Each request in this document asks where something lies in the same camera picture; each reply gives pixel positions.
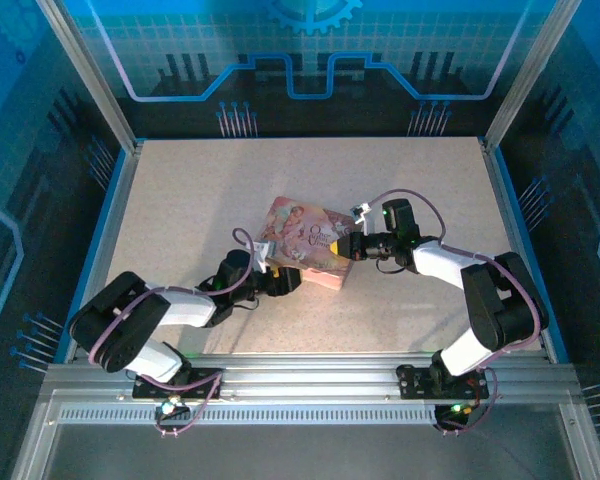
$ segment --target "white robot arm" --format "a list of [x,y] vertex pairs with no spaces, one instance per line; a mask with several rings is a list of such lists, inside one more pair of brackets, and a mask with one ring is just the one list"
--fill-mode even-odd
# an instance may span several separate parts
[[[352,209],[357,223],[365,225],[370,211],[368,204]],[[436,237],[422,237],[406,199],[385,202],[382,212],[387,232],[366,234],[370,229],[365,226],[338,240],[332,251],[353,260],[392,258],[401,270],[464,290],[470,328],[433,356],[431,373],[441,388],[547,327],[545,307],[518,254],[487,257],[448,247]]]
[[[352,211],[365,221],[364,214],[370,208],[364,204]],[[495,258],[471,255],[445,246],[438,238],[422,237],[406,199],[385,202],[382,211],[387,232],[367,234],[365,227],[340,238],[332,251],[356,261],[393,259],[403,270],[439,278],[464,291],[470,328],[432,358],[431,377],[441,391],[539,332],[537,319],[540,328],[546,328],[546,311],[517,254],[509,252]],[[92,363],[108,372],[126,368],[162,384],[188,384],[189,362],[169,345],[150,338],[158,326],[213,327],[232,313],[237,302],[254,300],[261,294],[286,295],[301,282],[296,269],[272,271],[259,262],[260,270],[253,270],[240,283],[238,279],[252,264],[249,260],[247,252],[232,250],[216,275],[194,291],[154,289],[134,273],[125,272],[74,316],[70,334],[90,352]],[[226,288],[238,284],[237,288]],[[214,294],[223,289],[231,291]],[[528,294],[526,300],[520,289]]]

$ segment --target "metal frame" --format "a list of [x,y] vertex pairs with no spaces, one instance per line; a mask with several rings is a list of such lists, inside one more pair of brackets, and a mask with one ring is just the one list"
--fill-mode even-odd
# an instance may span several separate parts
[[49,21],[51,29],[58,37],[71,63],[82,78],[100,112],[111,127],[120,146],[127,154],[133,154],[136,138],[122,113],[107,81],[96,61],[84,43],[73,18],[62,5],[55,0],[36,0],[40,10]]
[[[220,399],[201,419],[209,425],[432,424],[434,406],[450,403],[400,400],[396,367],[428,366],[426,353],[202,355],[195,362],[225,369]],[[573,366],[553,365],[543,352],[510,355],[494,368],[500,404],[586,410]],[[59,425],[153,424],[159,403],[133,400],[132,388],[122,372],[107,374],[85,364],[50,366],[12,478],[43,478]]]
[[485,144],[489,153],[493,153],[500,145],[527,95],[551,58],[562,34],[571,23],[581,1],[558,0],[553,6],[485,135]]

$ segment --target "beige table surface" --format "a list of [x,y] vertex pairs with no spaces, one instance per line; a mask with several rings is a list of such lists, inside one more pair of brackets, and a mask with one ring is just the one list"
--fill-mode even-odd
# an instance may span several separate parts
[[[132,270],[153,283],[192,287],[237,247],[234,227],[259,232],[278,195],[347,212],[397,187],[438,206],[447,243],[509,250],[475,138],[152,140],[142,150],[109,280]],[[434,215],[412,203],[421,232],[437,235]],[[381,215],[376,220],[380,231]],[[410,273],[382,275],[373,262],[360,262],[340,292],[303,284],[214,329],[161,327],[154,337],[185,353],[415,352],[443,348],[466,328],[459,289]]]

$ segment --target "circuit graphic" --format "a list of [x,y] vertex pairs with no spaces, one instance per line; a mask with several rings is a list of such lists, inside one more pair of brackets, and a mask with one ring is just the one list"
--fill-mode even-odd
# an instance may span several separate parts
[[293,33],[304,31],[307,35],[339,28],[342,20],[353,17],[354,8],[362,7],[361,0],[265,0],[264,4],[269,18],[277,20],[281,28],[291,27]]
[[26,50],[36,38],[37,8],[34,0],[0,0],[0,30],[19,50]]

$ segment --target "cable clip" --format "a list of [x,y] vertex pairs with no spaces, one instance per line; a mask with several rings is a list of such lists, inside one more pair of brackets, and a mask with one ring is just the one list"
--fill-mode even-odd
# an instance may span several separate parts
[[267,257],[275,253],[275,243],[273,242],[253,242],[253,267],[260,273],[267,272]]
[[369,233],[373,233],[373,224],[371,224],[371,231],[369,228],[369,221],[366,215],[371,212],[371,207],[368,203],[361,203],[360,205],[356,205],[351,209],[351,216],[353,217],[353,221],[356,225],[362,223],[362,231],[365,235],[369,235]]

